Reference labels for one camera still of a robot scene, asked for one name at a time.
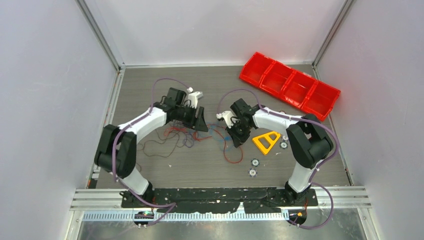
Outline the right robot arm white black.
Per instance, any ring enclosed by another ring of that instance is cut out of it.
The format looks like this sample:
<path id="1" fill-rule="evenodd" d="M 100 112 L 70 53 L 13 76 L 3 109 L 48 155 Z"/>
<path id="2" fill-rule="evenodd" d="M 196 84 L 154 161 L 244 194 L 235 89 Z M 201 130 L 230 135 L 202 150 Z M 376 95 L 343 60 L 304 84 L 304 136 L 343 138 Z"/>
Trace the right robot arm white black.
<path id="1" fill-rule="evenodd" d="M 334 148 L 328 128 L 314 114 L 288 115 L 260 104 L 250 106 L 240 98 L 216 118 L 225 122 L 236 148 L 250 138 L 252 129 L 268 129 L 288 137 L 296 164 L 283 193 L 291 205 L 305 199 L 314 172 Z"/>

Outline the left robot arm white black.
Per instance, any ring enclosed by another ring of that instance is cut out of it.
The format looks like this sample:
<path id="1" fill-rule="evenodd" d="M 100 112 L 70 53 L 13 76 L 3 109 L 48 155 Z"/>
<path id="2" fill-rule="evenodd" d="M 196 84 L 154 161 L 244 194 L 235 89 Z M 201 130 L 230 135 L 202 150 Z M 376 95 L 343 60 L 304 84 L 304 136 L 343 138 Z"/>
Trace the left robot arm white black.
<path id="1" fill-rule="evenodd" d="M 120 125 L 106 125 L 98 142 L 94 164 L 129 187 L 141 207 L 148 207 L 154 199 L 153 186 L 136 168 L 137 145 L 152 131 L 174 121 L 188 129 L 207 132 L 204 107 L 199 106 L 202 97 L 201 91 L 186 93 L 171 87 L 167 95 L 135 119 Z"/>

